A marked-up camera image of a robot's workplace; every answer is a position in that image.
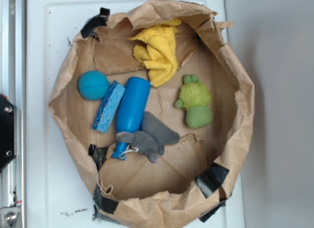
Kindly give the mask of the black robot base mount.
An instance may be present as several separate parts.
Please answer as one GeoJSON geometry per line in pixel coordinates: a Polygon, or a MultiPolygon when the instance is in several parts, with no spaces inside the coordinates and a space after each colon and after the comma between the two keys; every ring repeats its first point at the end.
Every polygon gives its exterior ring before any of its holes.
{"type": "Polygon", "coordinates": [[[16,108],[0,95],[0,172],[16,157],[16,108]]]}

